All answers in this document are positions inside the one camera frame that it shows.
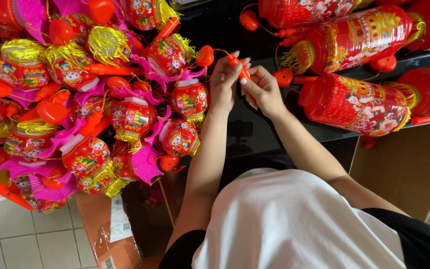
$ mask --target barcode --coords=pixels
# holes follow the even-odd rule
[[[114,269],[114,266],[112,266],[112,261],[110,260],[110,257],[105,260],[106,263],[106,269]]]
[[[124,223],[124,227],[122,228],[122,231],[130,230],[130,223]]]

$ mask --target cardboard box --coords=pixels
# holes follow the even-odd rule
[[[430,213],[430,125],[382,136],[366,150],[359,143],[350,175],[411,217]]]
[[[104,194],[79,192],[75,195],[99,269],[158,268],[180,210],[185,180],[167,173],[159,182],[166,203],[154,209],[142,205],[144,190],[140,190],[139,182],[132,182],[124,188],[123,209],[130,222],[132,236],[112,243],[112,199]]]

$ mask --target person's right hand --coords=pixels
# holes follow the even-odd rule
[[[240,80],[242,95],[246,91],[253,94],[263,115],[270,119],[285,111],[286,107],[281,99],[276,78],[262,66],[252,67],[247,71],[251,80],[246,78]],[[247,95],[247,101],[253,102],[250,95]]]

